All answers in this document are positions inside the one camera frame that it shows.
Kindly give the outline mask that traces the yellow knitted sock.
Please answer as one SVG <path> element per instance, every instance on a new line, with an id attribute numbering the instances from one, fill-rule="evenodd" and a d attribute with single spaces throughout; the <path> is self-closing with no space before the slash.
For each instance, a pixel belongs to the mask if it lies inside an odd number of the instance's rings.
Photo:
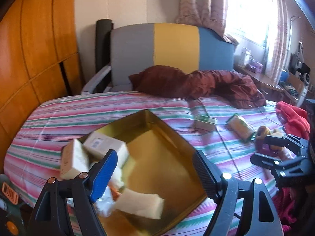
<path id="1" fill-rule="evenodd" d="M 255 148 L 257 151 L 261 151 L 263 149 L 264 139 L 267 135 L 270 135 L 271 131 L 266 126 L 260 126 L 255 135 Z"/>

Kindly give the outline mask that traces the white orange snack packet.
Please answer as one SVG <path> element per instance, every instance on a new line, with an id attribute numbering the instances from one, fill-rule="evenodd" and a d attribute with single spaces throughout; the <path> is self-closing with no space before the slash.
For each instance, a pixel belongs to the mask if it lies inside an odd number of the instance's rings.
<path id="1" fill-rule="evenodd" d="M 103 196 L 94 203 L 97 214 L 101 217 L 109 217 L 115 202 L 120 196 L 119 189 L 124 186 L 122 182 L 122 170 L 117 167 L 106 187 Z"/>

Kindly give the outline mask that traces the gold metal tray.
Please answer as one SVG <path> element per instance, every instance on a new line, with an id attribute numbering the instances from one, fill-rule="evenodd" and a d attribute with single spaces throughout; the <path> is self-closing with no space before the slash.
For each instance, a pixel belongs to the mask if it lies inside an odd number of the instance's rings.
<path id="1" fill-rule="evenodd" d="M 107 235 L 163 235 L 206 199 L 194 169 L 195 149 L 149 110 L 141 110 L 96 130 L 127 144 L 122 180 L 133 191 L 164 199 L 161 219 L 114 211 L 100 218 Z"/>

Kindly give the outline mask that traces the yellow sponge block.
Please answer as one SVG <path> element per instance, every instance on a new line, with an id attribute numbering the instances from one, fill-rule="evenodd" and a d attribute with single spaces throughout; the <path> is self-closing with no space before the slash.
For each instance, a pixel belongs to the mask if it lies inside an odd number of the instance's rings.
<path id="1" fill-rule="evenodd" d="M 139 193 L 125 188 L 113 208 L 131 215 L 158 220 L 162 216 L 164 199 L 156 194 Z"/>

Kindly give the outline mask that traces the red fleece garment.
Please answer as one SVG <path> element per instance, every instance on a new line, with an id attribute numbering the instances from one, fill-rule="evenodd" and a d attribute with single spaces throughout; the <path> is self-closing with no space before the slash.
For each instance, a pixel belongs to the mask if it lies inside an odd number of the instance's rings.
<path id="1" fill-rule="evenodd" d="M 306 140 L 310 139 L 311 128 L 305 110 L 280 101 L 277 103 L 275 111 L 277 116 L 283 120 L 282 124 L 287 134 Z"/>

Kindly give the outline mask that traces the wrapped yellow sponge packet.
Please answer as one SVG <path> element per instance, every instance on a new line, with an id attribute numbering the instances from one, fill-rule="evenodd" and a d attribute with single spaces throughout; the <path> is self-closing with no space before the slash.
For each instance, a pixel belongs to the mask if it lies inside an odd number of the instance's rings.
<path id="1" fill-rule="evenodd" d="M 255 129 L 247 123 L 245 118 L 235 113 L 226 123 L 245 142 L 251 141 L 255 136 Z"/>

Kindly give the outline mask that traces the orange plastic soap rack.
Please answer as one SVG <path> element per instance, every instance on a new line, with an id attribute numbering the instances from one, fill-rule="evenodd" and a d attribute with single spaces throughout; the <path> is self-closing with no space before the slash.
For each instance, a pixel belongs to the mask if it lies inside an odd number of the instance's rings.
<path id="1" fill-rule="evenodd" d="M 19 195 L 6 182 L 2 184 L 2 193 L 13 205 L 18 204 Z"/>

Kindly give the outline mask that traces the wooden desk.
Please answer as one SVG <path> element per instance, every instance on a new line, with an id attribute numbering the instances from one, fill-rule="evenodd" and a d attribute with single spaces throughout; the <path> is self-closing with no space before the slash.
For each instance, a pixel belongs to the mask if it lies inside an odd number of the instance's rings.
<path id="1" fill-rule="evenodd" d="M 252 71 L 249 71 L 248 69 L 242 68 L 238 65 L 234 66 L 234 70 L 238 73 L 250 76 L 256 87 L 263 93 L 267 100 L 274 102 L 283 100 L 283 89 L 266 75 L 262 73 L 253 73 Z"/>

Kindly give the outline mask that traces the blue globe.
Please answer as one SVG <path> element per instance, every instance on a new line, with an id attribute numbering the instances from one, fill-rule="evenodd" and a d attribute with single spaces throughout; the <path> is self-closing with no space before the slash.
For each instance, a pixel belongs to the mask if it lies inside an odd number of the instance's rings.
<path id="1" fill-rule="evenodd" d="M 288 79 L 288 76 L 289 76 L 289 71 L 288 71 L 287 67 L 283 67 L 279 81 L 280 82 L 286 82 Z"/>

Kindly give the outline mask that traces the striped bed sheet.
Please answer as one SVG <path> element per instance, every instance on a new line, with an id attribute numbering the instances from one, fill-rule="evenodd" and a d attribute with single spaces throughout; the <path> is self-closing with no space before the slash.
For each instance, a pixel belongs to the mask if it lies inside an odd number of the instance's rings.
<path id="1" fill-rule="evenodd" d="M 255 129 L 266 126 L 279 128 L 276 103 L 237 109 L 225 98 L 157 98 L 140 92 L 112 92 L 68 96 L 40 105 L 21 126 L 4 159 L 4 173 L 19 196 L 29 206 L 36 201 L 47 180 L 61 181 L 60 164 L 64 146 L 74 138 L 84 141 L 89 134 L 111 122 L 141 110 L 149 110 L 173 128 L 194 149 L 223 173 L 235 179 L 251 182 L 260 178 L 271 198 L 279 189 L 267 169 L 253 165 L 250 158 L 255 144 L 243 141 L 226 121 L 235 113 L 245 118 Z M 205 115 L 217 119 L 214 131 L 194 127 L 194 118 Z M 216 209 L 213 200 L 206 199 L 180 223 L 163 235 L 203 235 Z"/>

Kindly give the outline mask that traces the white barcode box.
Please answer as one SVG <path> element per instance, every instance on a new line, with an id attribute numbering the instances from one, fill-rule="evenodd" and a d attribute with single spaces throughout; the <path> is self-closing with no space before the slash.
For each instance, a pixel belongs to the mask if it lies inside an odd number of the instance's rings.
<path id="1" fill-rule="evenodd" d="M 96 158 L 103 159 L 109 150 L 115 150 L 118 155 L 119 168 L 122 168 L 129 157 L 127 144 L 102 133 L 93 132 L 84 141 L 83 146 Z"/>

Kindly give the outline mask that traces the dark red jacket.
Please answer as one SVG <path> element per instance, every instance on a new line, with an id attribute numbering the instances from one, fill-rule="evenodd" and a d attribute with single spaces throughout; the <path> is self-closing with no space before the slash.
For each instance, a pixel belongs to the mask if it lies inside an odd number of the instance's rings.
<path id="1" fill-rule="evenodd" d="M 163 98 L 208 98 L 228 100 L 239 109 L 266 105 L 265 96 L 250 76 L 227 70 L 196 70 L 186 74 L 165 65 L 155 65 L 129 76 L 132 90 Z"/>

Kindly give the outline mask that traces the wooden wardrobe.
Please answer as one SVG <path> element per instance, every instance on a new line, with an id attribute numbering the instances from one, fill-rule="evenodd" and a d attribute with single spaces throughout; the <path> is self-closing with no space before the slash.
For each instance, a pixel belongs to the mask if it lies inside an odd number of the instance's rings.
<path id="1" fill-rule="evenodd" d="M 40 104 L 79 94 L 83 83 L 74 0 L 9 0 L 1 11 L 1 157 Z"/>

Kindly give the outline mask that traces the pink patterned curtain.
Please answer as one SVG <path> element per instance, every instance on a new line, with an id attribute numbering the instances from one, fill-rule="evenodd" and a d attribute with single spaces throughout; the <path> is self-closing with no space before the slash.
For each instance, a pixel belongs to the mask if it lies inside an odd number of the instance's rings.
<path id="1" fill-rule="evenodd" d="M 181 0 L 177 23 L 204 27 L 224 41 L 244 37 L 260 45 L 286 41 L 285 0 Z"/>

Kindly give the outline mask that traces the black rolled mat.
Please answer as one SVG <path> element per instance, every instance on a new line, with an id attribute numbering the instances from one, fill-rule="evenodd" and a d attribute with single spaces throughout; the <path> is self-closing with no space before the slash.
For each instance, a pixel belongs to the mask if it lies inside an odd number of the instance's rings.
<path id="1" fill-rule="evenodd" d="M 110 65 L 110 34 L 114 24 L 111 19 L 101 19 L 96 22 L 95 29 L 95 72 Z"/>

